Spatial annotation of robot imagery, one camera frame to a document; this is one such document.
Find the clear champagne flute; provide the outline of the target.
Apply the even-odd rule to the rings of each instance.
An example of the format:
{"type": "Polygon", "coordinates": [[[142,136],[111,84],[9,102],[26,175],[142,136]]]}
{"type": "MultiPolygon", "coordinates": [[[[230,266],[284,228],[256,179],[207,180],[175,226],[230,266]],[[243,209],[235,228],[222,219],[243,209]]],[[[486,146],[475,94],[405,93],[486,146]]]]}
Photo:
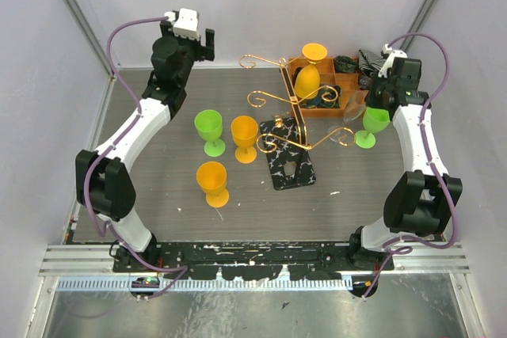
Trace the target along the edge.
{"type": "Polygon", "coordinates": [[[351,144],[350,139],[355,139],[354,133],[349,130],[349,125],[364,113],[366,109],[366,94],[365,91],[356,91],[349,98],[341,124],[328,129],[328,133],[331,133],[330,140],[332,142],[347,146],[351,144]]]}

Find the gold wine glass rack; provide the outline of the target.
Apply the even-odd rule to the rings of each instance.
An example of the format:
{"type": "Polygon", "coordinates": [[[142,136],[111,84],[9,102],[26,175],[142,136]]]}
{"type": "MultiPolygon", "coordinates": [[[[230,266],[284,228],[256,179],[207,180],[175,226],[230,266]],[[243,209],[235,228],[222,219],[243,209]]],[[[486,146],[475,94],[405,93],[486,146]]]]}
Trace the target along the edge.
{"type": "MultiPolygon", "coordinates": [[[[324,137],[315,143],[310,141],[310,129],[300,107],[303,100],[300,100],[294,91],[296,77],[307,65],[307,60],[302,55],[277,61],[256,55],[244,55],[239,59],[239,65],[245,69],[253,69],[259,62],[272,64],[279,69],[287,95],[281,97],[263,90],[254,90],[247,96],[248,103],[254,108],[262,108],[268,99],[273,99],[290,106],[290,110],[285,114],[275,115],[271,120],[259,123],[257,148],[265,153],[273,187],[282,191],[313,185],[316,182],[316,174],[309,152],[330,140],[331,133],[326,132],[324,137]]],[[[350,139],[350,142],[347,146],[356,143],[356,136],[355,139],[350,139]]]]}

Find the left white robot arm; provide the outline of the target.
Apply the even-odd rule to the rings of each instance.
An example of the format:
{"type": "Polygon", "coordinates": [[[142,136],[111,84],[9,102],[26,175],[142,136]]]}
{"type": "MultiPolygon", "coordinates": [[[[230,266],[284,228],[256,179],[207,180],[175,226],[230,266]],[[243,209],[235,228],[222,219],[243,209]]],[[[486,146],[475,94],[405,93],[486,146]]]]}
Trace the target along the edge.
{"type": "Polygon", "coordinates": [[[213,61],[215,32],[204,37],[159,18],[161,36],[152,45],[152,71],[135,110],[108,140],[75,158],[76,193],[100,236],[111,231],[131,254],[141,272],[158,264],[157,240],[135,211],[136,192],[130,177],[135,160],[178,113],[194,63],[213,61]]]}

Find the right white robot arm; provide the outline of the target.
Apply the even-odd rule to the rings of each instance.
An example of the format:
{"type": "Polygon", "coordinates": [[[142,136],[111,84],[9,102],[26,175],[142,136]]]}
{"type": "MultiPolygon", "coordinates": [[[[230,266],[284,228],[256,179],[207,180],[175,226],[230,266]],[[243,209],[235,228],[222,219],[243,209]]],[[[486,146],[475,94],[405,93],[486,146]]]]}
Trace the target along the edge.
{"type": "Polygon", "coordinates": [[[387,257],[401,241],[427,241],[444,232],[463,191],[440,159],[431,125],[429,95],[418,89],[421,60],[392,51],[365,97],[361,148],[375,145],[376,134],[392,124],[402,149],[404,172],[383,206],[383,216],[351,235],[347,258],[364,270],[387,257]]]}

